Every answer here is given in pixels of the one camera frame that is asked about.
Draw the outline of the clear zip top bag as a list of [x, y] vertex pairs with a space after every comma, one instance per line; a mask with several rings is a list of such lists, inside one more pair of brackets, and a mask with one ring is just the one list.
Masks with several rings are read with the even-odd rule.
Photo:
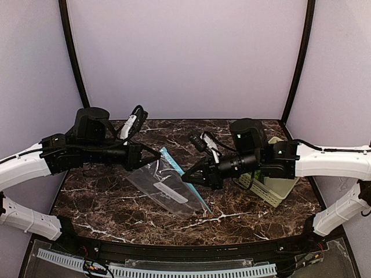
[[160, 153], [159, 160], [135, 170], [127, 180], [155, 203], [178, 217], [187, 218], [197, 211], [211, 212], [193, 184], [181, 180], [184, 171], [168, 150], [163, 147]]

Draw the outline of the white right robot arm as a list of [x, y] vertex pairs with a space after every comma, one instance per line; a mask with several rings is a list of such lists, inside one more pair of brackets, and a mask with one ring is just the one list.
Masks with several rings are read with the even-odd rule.
[[267, 178], [339, 178], [352, 181], [343, 196], [310, 217], [310, 232], [325, 237], [353, 216], [370, 208], [370, 147], [320, 147], [302, 140], [243, 147], [217, 162], [201, 159], [181, 179], [191, 184], [219, 189], [225, 179], [259, 171]]

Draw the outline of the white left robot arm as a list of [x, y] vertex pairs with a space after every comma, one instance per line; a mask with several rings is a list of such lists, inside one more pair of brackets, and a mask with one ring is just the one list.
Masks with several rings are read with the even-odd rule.
[[36, 143], [1, 161], [1, 224], [52, 241], [74, 236], [75, 231], [68, 218], [24, 207], [6, 196], [4, 191], [29, 180], [81, 168], [87, 163], [121, 165], [127, 171], [132, 171], [159, 158], [159, 152], [140, 143], [93, 151], [73, 151], [66, 148], [48, 150]]

